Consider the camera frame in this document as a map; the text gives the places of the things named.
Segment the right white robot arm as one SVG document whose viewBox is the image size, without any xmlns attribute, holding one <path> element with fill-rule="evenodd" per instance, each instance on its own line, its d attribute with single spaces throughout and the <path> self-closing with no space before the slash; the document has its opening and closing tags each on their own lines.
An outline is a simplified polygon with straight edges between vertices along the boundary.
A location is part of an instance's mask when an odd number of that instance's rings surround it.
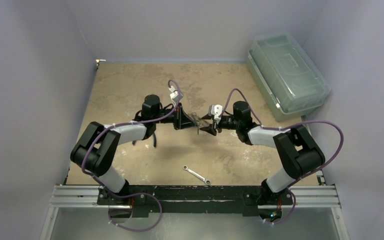
<svg viewBox="0 0 384 240">
<path fill-rule="evenodd" d="M 261 183 L 258 200 L 268 204 L 280 198 L 289 185 L 326 162 L 325 155 L 303 125 L 289 130 L 269 130 L 256 124 L 245 101 L 233 104 L 231 115 L 222 115 L 221 105 L 211 105 L 203 120 L 211 120 L 200 130 L 213 136 L 223 129 L 235 130 L 238 139 L 250 146 L 266 146 L 277 150 L 282 167 Z"/>
</svg>

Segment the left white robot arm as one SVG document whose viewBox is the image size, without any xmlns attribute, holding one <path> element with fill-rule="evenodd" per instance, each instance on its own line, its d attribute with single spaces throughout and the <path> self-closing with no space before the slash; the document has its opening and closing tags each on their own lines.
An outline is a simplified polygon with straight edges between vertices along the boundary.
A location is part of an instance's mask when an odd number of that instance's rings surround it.
<svg viewBox="0 0 384 240">
<path fill-rule="evenodd" d="M 112 201 L 122 205 L 129 199 L 129 182 L 113 167 L 117 147 L 154 138 L 157 124 L 172 124 L 175 130 L 198 125 L 184 112 L 180 102 L 163 106 L 157 95 L 150 94 L 131 122 L 116 125 L 90 122 L 73 147 L 70 160 L 104 185 Z"/>
</svg>

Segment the silver ratchet wrench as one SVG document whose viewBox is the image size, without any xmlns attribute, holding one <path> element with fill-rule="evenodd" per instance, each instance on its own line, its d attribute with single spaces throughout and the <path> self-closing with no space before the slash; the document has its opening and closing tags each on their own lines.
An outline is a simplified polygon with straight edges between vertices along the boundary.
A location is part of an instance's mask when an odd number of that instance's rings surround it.
<svg viewBox="0 0 384 240">
<path fill-rule="evenodd" d="M 201 176 L 200 174 L 196 173 L 195 171 L 191 170 L 187 165 L 184 165 L 183 166 L 183 170 L 189 172 L 190 174 L 192 174 L 193 176 L 195 176 L 196 178 L 198 178 L 200 181 L 202 181 L 205 185 L 209 186 L 211 185 L 211 181 L 203 176 Z"/>
</svg>

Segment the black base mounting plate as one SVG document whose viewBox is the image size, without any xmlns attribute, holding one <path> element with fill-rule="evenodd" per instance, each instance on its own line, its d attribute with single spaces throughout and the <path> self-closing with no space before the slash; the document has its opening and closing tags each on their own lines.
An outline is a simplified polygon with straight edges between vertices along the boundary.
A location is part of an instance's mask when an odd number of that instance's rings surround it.
<svg viewBox="0 0 384 240">
<path fill-rule="evenodd" d="M 112 209 L 126 207 L 134 218 L 150 213 L 240 214 L 244 217 L 280 219 L 282 209 L 293 204 L 284 190 L 271 200 L 259 201 L 257 185 L 130 185 L 129 194 L 111 194 L 99 188 L 97 204 Z"/>
</svg>

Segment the clear plastic storage box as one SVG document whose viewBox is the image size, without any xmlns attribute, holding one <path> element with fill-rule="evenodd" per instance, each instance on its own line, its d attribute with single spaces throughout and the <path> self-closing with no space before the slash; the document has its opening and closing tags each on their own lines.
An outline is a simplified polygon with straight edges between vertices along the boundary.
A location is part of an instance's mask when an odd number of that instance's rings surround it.
<svg viewBox="0 0 384 240">
<path fill-rule="evenodd" d="M 289 33 L 257 36 L 247 66 L 277 122 L 301 118 L 321 107 L 331 87 Z"/>
</svg>

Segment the blue handled pliers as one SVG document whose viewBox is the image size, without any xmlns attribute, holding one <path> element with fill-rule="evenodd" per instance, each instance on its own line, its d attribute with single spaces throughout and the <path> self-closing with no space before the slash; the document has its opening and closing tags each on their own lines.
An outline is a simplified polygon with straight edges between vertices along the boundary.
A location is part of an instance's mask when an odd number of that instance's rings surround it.
<svg viewBox="0 0 384 240">
<path fill-rule="evenodd" d="M 142 132 L 142 131 L 135 131 L 133 134 L 132 134 L 132 145 L 136 145 L 137 141 L 141 141 L 141 140 L 146 140 L 148 139 L 148 135 L 146 134 L 146 132 Z M 157 147 L 157 137 L 156 137 L 156 134 L 153 133 L 151 135 L 151 138 L 152 138 L 152 144 L 153 144 L 153 147 L 156 148 Z"/>
</svg>

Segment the aluminium frame rail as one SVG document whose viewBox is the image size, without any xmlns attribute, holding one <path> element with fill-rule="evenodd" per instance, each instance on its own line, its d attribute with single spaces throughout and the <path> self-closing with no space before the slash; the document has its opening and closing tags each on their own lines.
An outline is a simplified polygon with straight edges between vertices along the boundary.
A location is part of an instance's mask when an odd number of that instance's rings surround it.
<svg viewBox="0 0 384 240">
<path fill-rule="evenodd" d="M 243 186 L 152 186 L 134 206 L 104 201 L 96 185 L 53 190 L 42 240 L 347 240 L 334 186 L 295 186 L 275 205 L 249 205 Z"/>
</svg>

